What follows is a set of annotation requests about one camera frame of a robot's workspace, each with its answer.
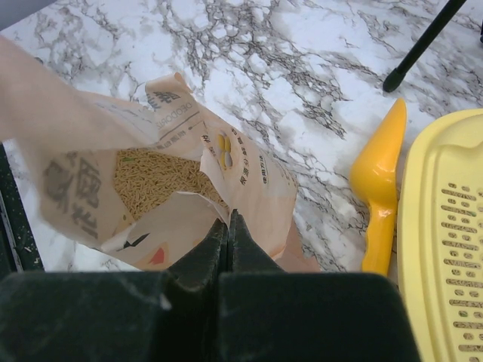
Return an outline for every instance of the yellow scoop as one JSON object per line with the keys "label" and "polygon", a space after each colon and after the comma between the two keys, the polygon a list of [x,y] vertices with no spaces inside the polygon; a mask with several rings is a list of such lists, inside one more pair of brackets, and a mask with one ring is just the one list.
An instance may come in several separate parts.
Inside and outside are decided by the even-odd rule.
{"label": "yellow scoop", "polygon": [[387,275],[398,199],[395,169],[406,129],[406,104],[399,98],[357,157],[350,171],[352,190],[371,215],[361,270]]}

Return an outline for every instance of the black object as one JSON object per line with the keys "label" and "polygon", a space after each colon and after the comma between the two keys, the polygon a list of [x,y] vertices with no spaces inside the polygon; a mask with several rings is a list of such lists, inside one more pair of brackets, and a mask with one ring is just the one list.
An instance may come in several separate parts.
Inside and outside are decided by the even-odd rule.
{"label": "black object", "polygon": [[0,280],[11,272],[43,270],[7,155],[0,144]]}
{"label": "black object", "polygon": [[398,67],[387,76],[383,83],[383,89],[385,92],[392,92],[399,87],[405,78],[406,73],[409,72],[409,69],[411,69],[465,2],[466,0],[449,0],[448,3],[446,3],[445,7],[439,12],[438,16],[432,21],[432,23],[429,24],[428,29],[426,29],[421,35]]}
{"label": "black object", "polygon": [[236,211],[164,272],[11,275],[0,347],[19,362],[420,361],[387,279],[286,274]]}

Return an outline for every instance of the gray marble veining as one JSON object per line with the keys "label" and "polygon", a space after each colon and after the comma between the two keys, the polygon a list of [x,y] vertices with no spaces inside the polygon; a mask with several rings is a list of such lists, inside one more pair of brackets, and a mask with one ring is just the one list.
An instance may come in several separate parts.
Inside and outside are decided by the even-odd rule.
{"label": "gray marble veining", "polygon": [[[359,270],[368,223],[349,168],[395,99],[408,105],[399,180],[426,125],[482,107],[478,0],[468,0],[396,92],[382,92],[385,75],[444,3],[59,0],[2,35],[72,86],[126,100],[146,103],[146,81],[183,73],[199,102],[297,176],[304,249],[322,270],[345,272]],[[16,146],[6,148],[47,270],[127,268],[45,225]],[[395,269],[393,258],[392,278]]]}

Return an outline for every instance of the white marble floor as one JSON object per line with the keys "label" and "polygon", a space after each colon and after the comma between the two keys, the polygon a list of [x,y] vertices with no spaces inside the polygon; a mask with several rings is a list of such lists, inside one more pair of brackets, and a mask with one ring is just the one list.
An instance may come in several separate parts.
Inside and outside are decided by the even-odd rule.
{"label": "white marble floor", "polygon": [[[398,167],[441,115],[483,107],[483,4],[468,0],[392,94],[382,82],[445,0],[59,0],[2,31],[74,87],[146,102],[146,81],[182,72],[201,103],[297,176],[295,220],[322,270],[355,271],[368,212],[350,165],[395,98],[408,104]],[[129,268],[52,230],[7,143],[46,270]],[[391,267],[395,278],[395,258]]]}

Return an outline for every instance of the paper bag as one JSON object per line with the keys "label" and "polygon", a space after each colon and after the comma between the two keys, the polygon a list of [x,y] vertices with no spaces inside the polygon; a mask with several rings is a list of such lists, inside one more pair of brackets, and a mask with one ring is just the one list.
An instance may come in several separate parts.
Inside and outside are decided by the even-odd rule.
{"label": "paper bag", "polygon": [[[68,238],[161,270],[238,209],[252,238],[280,256],[297,193],[291,173],[198,104],[179,74],[148,82],[146,95],[152,109],[77,91],[0,37],[0,140],[17,140],[45,220]],[[116,152],[129,148],[201,161],[229,209],[175,192],[135,222],[112,186]]]}

